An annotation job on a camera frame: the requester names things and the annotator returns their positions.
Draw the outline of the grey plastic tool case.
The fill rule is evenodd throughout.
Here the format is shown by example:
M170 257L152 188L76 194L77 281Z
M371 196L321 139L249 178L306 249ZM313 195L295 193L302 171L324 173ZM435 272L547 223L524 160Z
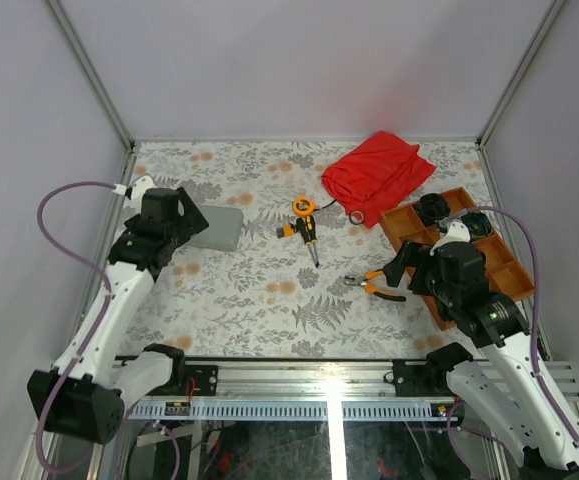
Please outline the grey plastic tool case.
M240 209L199 205L209 226L188 242L190 247L221 252L235 252L238 247L244 215Z

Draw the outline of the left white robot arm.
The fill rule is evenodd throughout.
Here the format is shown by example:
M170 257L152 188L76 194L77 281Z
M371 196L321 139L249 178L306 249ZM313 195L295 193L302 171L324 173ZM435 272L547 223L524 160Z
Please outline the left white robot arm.
M209 226L184 188L114 187L139 198L140 210L112 245L95 300L69 346L46 370L34 371L27 392L41 432L104 445L127 411L154 390L177 394L188 384L183 350L150 344L114 369L120 336L152 291L174 252Z

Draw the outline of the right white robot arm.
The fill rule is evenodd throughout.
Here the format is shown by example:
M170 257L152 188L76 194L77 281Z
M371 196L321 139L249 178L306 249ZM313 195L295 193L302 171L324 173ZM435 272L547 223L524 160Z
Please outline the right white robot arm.
M393 364L399 396L452 395L463 400L508 449L523 479L579 479L579 418L539 357L516 303L494 291L484 255L470 242L405 241L386 266L391 282L412 268L408 286L430 296L496 370L502 392L460 344L429 353L424 363Z

